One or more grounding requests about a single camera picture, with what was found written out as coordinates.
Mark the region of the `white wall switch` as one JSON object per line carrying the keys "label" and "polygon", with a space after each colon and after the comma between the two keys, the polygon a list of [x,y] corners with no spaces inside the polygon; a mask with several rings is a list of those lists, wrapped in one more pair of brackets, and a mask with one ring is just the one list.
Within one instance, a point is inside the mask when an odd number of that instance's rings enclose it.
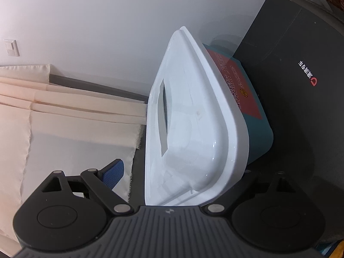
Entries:
{"label": "white wall switch", "polygon": [[7,54],[10,57],[19,57],[20,56],[16,40],[4,40],[4,44],[5,44]]}

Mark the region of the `teal plastic storage bin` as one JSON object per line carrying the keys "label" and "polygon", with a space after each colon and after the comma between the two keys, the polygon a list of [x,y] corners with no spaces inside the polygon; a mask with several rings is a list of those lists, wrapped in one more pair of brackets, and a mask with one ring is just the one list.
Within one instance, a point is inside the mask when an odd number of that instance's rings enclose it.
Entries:
{"label": "teal plastic storage bin", "polygon": [[250,139],[248,155],[250,164],[272,147],[272,129],[240,61],[210,45],[205,45],[205,48],[218,67],[245,119]]}

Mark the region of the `white bin lid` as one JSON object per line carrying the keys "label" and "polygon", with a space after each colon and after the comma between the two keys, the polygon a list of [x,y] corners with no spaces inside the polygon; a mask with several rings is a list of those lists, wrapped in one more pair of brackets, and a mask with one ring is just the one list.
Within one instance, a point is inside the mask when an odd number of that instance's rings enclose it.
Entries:
{"label": "white bin lid", "polygon": [[242,178],[248,153],[236,100],[203,44],[181,27],[147,102],[145,203],[208,203]]}

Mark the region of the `cream curtain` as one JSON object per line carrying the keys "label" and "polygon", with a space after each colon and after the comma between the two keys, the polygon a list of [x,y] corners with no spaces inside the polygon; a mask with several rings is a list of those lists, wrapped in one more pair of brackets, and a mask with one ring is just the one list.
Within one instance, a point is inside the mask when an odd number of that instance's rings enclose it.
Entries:
{"label": "cream curtain", "polygon": [[76,175],[122,159],[114,191],[129,199],[132,164],[146,124],[140,100],[50,79],[49,65],[1,67],[1,252],[20,250],[19,207],[52,171]]}

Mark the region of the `black flat box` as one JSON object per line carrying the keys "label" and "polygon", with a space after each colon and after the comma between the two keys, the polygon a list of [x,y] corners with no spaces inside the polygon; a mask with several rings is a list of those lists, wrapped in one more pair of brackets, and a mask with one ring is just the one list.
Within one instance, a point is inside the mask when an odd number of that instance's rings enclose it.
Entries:
{"label": "black flat box", "polygon": [[234,57],[273,131],[273,159],[343,187],[343,35],[289,0],[265,0]]}

